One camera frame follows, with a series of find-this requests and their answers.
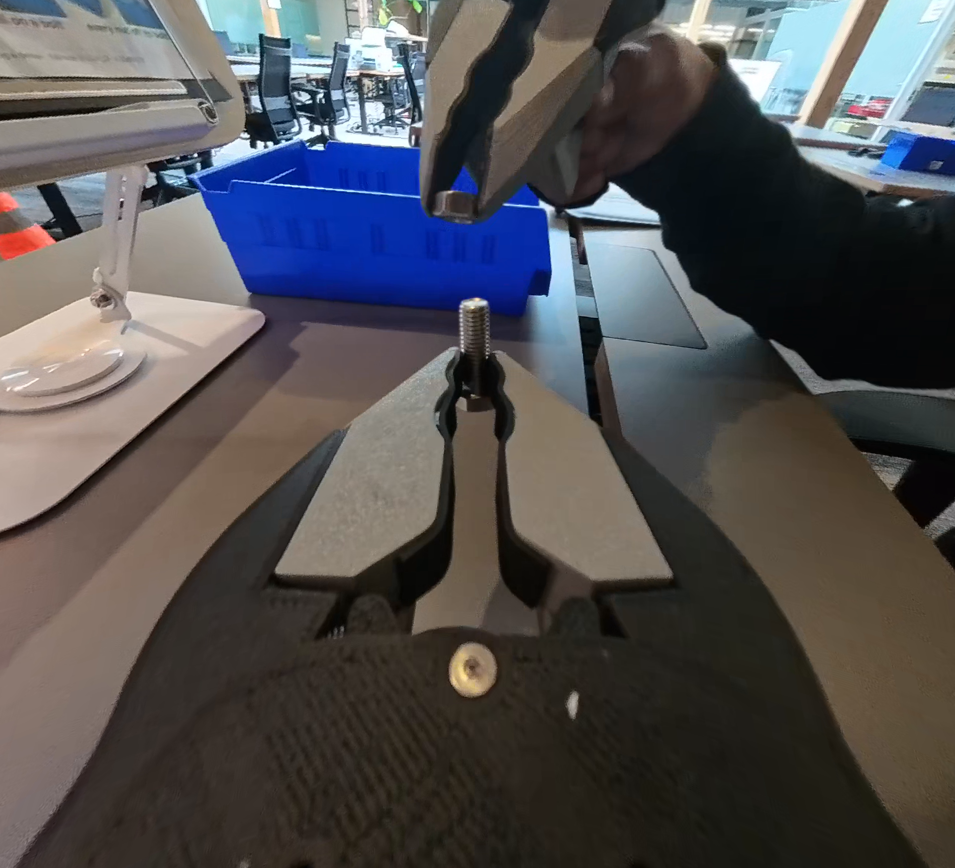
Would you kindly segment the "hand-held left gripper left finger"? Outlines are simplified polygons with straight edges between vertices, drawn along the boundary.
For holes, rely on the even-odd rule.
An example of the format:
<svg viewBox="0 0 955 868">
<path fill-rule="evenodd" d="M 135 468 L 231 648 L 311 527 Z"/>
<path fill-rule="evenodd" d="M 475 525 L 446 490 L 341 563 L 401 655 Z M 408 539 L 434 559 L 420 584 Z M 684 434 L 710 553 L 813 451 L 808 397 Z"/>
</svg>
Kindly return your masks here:
<svg viewBox="0 0 955 868">
<path fill-rule="evenodd" d="M 436 522 L 447 443 L 446 349 L 352 420 L 275 571 L 290 582 L 354 581 Z"/>
</svg>

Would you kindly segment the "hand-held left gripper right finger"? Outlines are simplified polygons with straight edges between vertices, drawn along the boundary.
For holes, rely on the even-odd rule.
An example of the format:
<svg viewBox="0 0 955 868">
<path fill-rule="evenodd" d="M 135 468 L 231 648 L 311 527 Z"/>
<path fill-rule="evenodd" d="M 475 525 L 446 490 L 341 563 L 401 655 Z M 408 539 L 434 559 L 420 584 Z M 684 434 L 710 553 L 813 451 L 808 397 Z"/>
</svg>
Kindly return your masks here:
<svg viewBox="0 0 955 868">
<path fill-rule="evenodd" d="M 527 606 L 669 586 L 672 570 L 602 429 L 503 352 L 495 379 L 500 573 Z"/>
</svg>

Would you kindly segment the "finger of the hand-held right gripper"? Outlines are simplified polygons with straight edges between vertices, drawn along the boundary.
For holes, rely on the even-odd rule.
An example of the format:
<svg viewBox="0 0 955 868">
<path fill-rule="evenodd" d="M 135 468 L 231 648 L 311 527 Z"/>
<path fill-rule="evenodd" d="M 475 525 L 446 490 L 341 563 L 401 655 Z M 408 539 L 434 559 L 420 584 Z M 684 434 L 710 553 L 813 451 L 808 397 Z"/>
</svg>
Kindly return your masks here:
<svg viewBox="0 0 955 868">
<path fill-rule="evenodd" d="M 429 216 L 445 215 L 439 198 L 453 190 L 471 154 L 481 149 L 499 86 L 488 51 L 506 26 L 505 0 L 441 0 L 426 57 L 423 131 L 420 140 L 421 203 Z"/>
<path fill-rule="evenodd" d="M 522 185 L 566 203 L 579 179 L 580 122 L 603 87 L 597 39 L 614 0 L 550 0 L 530 57 L 489 126 L 476 218 L 495 214 Z"/>
</svg>

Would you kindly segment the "steel hex nut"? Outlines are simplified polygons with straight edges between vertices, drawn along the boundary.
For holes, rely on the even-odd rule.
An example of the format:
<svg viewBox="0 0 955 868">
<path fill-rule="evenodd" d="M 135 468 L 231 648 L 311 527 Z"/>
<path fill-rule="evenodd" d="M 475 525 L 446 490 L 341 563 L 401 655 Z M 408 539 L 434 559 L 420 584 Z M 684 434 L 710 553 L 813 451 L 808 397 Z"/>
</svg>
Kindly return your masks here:
<svg viewBox="0 0 955 868">
<path fill-rule="evenodd" d="M 475 193 L 460 190 L 437 192 L 428 212 L 431 217 L 458 224 L 473 224 L 479 219 L 479 200 Z"/>
</svg>

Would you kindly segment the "steel hex bolt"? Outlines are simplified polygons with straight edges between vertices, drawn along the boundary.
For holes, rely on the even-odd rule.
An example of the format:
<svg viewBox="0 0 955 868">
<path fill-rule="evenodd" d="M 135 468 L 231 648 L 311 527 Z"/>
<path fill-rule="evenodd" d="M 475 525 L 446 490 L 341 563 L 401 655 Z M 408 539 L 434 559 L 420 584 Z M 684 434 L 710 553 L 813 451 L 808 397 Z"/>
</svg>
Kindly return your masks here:
<svg viewBox="0 0 955 868">
<path fill-rule="evenodd" d="M 468 412 L 482 412 L 493 408 L 488 392 L 488 362 L 491 354 L 489 302 L 479 297 L 461 301 L 456 380 L 460 400 Z"/>
</svg>

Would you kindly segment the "person's right forearm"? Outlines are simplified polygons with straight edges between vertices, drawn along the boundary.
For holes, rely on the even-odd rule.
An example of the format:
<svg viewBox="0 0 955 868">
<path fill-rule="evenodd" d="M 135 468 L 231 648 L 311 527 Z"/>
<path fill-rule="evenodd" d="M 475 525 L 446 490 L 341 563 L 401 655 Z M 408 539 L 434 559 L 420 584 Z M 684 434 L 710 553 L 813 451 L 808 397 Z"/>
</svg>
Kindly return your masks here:
<svg viewBox="0 0 955 868">
<path fill-rule="evenodd" d="M 704 53 L 701 109 L 613 182 L 657 213 L 694 290 L 823 379 L 952 389 L 953 196 L 866 196 L 800 153 L 723 52 Z"/>
</svg>

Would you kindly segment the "person's right hand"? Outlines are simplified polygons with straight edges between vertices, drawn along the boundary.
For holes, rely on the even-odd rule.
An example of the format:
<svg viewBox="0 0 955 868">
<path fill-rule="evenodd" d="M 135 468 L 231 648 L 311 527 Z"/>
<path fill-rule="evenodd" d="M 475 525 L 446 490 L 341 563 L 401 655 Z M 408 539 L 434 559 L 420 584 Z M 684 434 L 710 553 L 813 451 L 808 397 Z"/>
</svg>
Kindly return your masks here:
<svg viewBox="0 0 955 868">
<path fill-rule="evenodd" d="M 718 69 L 705 50 L 662 26 L 622 46 L 580 122 L 571 202 L 591 200 L 661 153 L 699 112 Z"/>
</svg>

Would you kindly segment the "black mesh office chair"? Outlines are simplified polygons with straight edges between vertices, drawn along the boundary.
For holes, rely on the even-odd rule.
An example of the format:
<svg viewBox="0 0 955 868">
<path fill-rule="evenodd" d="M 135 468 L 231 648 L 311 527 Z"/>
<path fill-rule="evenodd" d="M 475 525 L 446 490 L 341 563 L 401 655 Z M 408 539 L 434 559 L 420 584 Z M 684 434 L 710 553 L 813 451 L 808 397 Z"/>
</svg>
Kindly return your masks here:
<svg viewBox="0 0 955 868">
<path fill-rule="evenodd" d="M 337 127 L 351 119 L 347 90 L 350 57 L 351 48 L 335 42 L 330 69 L 323 84 L 293 86 L 294 109 L 304 116 L 312 132 L 320 133 L 320 137 L 310 141 L 312 144 L 327 145 L 335 140 Z"/>
<path fill-rule="evenodd" d="M 411 44 L 398 44 L 399 63 L 405 75 L 410 100 L 410 124 L 421 125 L 423 122 L 423 100 L 426 88 L 426 55 L 421 51 L 412 50 Z"/>
<path fill-rule="evenodd" d="M 291 67 L 290 39 L 260 34 L 257 76 L 260 110 L 248 117 L 249 136 L 256 142 L 282 144 L 302 132 L 293 98 Z"/>
</svg>

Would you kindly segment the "blue plastic bin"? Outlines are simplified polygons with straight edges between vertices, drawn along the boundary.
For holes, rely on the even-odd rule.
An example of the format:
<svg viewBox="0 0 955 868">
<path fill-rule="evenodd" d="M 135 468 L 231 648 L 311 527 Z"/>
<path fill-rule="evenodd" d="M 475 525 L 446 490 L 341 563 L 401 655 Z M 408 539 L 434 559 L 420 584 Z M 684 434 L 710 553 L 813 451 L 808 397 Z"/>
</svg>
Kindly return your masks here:
<svg viewBox="0 0 955 868">
<path fill-rule="evenodd" d="M 521 316 L 550 288 L 548 217 L 522 187 L 493 217 L 431 218 L 408 146 L 285 143 L 192 179 L 248 292 Z"/>
<path fill-rule="evenodd" d="M 946 177 L 954 176 L 954 139 L 897 132 L 881 155 L 886 168 Z"/>
</svg>

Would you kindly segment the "white tabletop stand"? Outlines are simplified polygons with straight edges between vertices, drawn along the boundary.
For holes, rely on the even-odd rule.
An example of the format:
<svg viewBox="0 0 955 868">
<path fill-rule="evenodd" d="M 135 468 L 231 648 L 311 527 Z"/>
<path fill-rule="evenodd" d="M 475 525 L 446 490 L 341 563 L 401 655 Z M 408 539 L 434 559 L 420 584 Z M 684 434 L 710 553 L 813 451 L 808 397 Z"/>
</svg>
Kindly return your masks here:
<svg viewBox="0 0 955 868">
<path fill-rule="evenodd" d="M 105 173 L 92 292 L 2 337 L 2 533 L 76 492 L 262 328 L 130 289 L 147 164 L 233 141 L 236 82 L 2 80 L 2 189 Z"/>
</svg>

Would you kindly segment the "wooden desk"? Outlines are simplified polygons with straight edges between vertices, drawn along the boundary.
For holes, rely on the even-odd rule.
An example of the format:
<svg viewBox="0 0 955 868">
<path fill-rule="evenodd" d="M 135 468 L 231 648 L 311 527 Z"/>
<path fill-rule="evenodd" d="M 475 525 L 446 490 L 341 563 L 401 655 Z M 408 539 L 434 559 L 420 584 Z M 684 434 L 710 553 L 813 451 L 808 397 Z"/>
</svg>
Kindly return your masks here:
<svg viewBox="0 0 955 868">
<path fill-rule="evenodd" d="M 864 193 L 907 200 L 954 194 L 952 177 L 883 165 L 880 159 L 884 144 L 798 123 L 787 123 L 785 127 L 804 158 Z"/>
</svg>

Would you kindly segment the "orange traffic cone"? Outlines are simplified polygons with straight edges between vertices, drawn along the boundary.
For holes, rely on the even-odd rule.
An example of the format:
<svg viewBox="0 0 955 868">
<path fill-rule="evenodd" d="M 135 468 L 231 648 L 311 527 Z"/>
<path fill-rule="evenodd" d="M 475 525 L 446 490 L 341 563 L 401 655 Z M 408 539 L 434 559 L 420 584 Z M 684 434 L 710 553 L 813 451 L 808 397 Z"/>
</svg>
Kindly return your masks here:
<svg viewBox="0 0 955 868">
<path fill-rule="evenodd" d="M 56 243 L 38 223 L 27 217 L 16 199 L 1 192 L 1 262 L 8 262 Z"/>
</svg>

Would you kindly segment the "wooden support post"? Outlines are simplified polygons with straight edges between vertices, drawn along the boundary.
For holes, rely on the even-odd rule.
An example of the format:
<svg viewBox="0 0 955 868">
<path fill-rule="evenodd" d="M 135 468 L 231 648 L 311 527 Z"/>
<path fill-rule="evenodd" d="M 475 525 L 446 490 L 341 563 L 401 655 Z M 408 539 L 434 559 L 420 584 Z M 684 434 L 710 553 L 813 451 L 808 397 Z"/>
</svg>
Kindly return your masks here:
<svg viewBox="0 0 955 868">
<path fill-rule="evenodd" d="M 796 124 L 822 129 L 840 100 L 889 0 L 850 0 L 833 42 L 808 90 Z"/>
</svg>

